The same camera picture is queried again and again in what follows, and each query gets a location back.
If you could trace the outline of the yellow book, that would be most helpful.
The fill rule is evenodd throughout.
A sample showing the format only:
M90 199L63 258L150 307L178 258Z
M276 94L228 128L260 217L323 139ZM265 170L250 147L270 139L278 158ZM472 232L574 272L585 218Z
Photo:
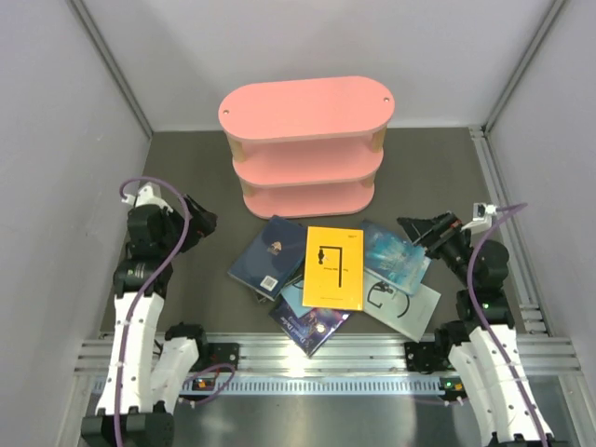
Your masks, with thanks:
M303 306L363 310L364 232L308 226Z

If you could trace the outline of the pink three-tier shelf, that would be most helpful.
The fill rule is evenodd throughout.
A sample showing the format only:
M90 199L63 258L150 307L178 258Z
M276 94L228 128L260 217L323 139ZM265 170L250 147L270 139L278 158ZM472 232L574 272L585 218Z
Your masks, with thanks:
M388 87L359 75L230 92L218 117L248 210L263 219L364 210L395 108Z

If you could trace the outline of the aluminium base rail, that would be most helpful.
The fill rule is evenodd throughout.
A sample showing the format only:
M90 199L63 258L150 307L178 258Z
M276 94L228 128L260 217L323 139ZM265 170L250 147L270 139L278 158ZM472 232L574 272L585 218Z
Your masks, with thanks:
M237 372L229 395L383 395L444 394L459 387L458 373L421 374L406 369L404 344L397 334L332 336L311 358L284 333L212 333L210 342L239 343ZM517 339L521 364L528 378L580 375L572 343L545 334ZM105 383L113 335L84 341L74 366L75 376Z

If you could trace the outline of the black moon cover book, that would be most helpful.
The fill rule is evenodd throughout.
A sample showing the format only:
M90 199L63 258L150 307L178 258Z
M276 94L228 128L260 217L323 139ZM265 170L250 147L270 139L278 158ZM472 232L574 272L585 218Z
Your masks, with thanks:
M299 280L304 281L303 274L294 275L284 285L281 285L279 279L267 275L261 280L254 294L259 303L262 303L266 300L275 301L278 297L282 297L281 291L285 286Z

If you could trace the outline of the teal ocean cover book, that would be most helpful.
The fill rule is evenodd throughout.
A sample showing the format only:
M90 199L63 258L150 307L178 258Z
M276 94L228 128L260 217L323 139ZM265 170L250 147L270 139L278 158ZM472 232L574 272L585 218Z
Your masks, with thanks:
M364 269L407 295L416 294L430 265L425 250L367 220L361 229Z

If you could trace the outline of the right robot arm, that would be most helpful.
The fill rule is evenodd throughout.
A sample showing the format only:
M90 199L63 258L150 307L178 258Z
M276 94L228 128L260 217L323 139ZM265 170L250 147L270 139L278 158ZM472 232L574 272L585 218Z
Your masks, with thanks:
M508 249L491 238L523 204L477 203L469 223L447 211L429 219L398 219L411 242L442 260L464 285L458 318L435 331L434 364L463 385L449 402L466 400L484 446L561 446L532 393L521 363L515 321L504 292Z

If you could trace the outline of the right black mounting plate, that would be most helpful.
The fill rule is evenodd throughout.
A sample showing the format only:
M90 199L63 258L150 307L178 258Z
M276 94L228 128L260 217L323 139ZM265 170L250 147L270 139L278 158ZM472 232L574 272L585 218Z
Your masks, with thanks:
M446 354L434 342L404 344L406 369L410 373L432 374L452 371Z

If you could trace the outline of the black mounting plate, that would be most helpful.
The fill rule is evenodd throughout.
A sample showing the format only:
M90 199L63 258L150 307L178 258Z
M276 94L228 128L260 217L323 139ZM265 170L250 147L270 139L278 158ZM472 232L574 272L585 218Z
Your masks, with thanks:
M203 367L229 363L237 368L239 361L239 343L210 342Z
M432 374L452 371L446 354L434 342L404 344L406 369L410 373Z

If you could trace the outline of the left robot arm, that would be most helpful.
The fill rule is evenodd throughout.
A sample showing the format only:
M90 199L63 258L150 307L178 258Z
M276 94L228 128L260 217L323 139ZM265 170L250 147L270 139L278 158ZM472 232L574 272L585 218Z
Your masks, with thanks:
M113 275L115 331L102 394L81 424L90 446L170 446L174 409L191 370L210 361L198 324L171 327L156 352L156 327L164 308L172 261L215 231L217 217L188 195L175 210L161 195L165 182L139 178L129 206L125 258Z

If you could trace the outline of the grey white book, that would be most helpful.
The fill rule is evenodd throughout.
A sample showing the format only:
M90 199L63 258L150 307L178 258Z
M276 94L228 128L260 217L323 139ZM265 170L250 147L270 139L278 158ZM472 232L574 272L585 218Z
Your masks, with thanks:
M414 342L423 338L439 300L440 294L424 284L410 296L364 273L363 311Z

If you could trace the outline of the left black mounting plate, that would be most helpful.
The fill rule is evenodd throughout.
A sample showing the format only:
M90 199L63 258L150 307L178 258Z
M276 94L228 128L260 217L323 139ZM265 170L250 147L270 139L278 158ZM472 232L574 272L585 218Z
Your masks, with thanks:
M239 343L210 342L203 367L229 363L237 368L239 361Z

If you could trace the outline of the purple Robinson Crusoe book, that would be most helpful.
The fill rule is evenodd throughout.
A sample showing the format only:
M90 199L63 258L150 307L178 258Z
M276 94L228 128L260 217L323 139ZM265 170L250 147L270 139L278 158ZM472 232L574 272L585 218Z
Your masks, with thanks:
M298 317L284 301L279 301L269 317L311 358L348 320L350 311L313 308Z

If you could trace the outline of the light blue cat book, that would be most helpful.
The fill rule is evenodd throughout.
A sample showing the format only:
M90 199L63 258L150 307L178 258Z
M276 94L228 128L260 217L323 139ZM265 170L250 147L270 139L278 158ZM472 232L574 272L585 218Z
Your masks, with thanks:
M312 310L311 307L303 305L304 282L299 280L287 285L281 291L281 295L297 318L301 318Z

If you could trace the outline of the navy blue book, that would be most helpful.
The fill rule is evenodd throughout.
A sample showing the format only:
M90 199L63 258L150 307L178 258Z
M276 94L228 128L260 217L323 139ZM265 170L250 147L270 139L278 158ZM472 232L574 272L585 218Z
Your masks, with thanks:
M305 259L307 230L273 216L228 270L228 275L274 301Z

